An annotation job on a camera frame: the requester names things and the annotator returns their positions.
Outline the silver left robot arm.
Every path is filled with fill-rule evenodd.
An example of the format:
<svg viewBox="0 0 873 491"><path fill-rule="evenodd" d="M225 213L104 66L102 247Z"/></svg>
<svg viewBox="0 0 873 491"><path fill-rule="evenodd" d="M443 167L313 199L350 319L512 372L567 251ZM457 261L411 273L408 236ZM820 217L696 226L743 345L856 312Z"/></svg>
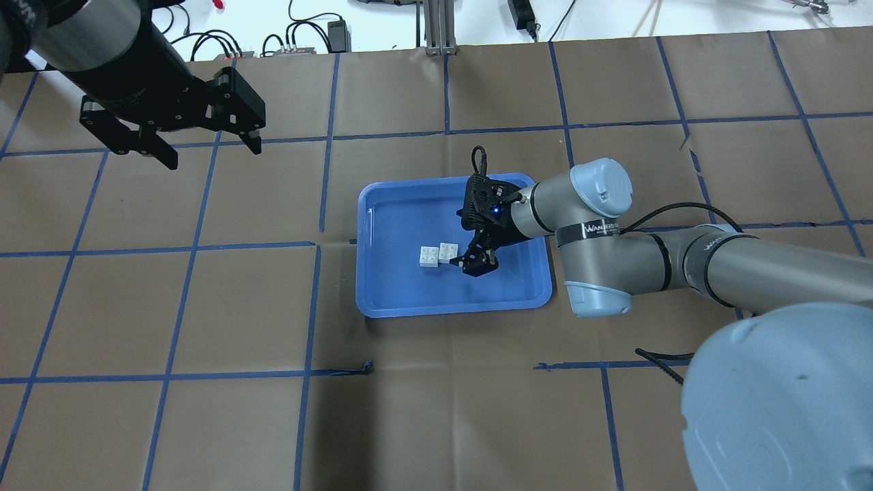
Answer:
<svg viewBox="0 0 873 491"><path fill-rule="evenodd" d="M153 24L152 1L3 1L2 69L35 52L83 92L79 123L109 151L175 170L162 135L228 132L262 151L265 102L236 68L211 80L190 71Z"/></svg>

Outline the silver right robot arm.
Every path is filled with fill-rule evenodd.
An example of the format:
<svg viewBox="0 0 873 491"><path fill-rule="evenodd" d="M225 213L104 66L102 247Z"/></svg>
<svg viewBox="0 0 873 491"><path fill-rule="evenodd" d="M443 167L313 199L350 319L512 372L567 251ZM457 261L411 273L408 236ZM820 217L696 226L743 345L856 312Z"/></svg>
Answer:
<svg viewBox="0 0 873 491"><path fill-rule="evenodd" d="M474 233L452 263L498 267L499 248L552 235L577 317L688 288L750 317L689 355L683 447L699 490L870 490L872 265L747 234L732 220L663 233L620 228L633 189L609 158L525 188L472 158L458 211Z"/></svg>

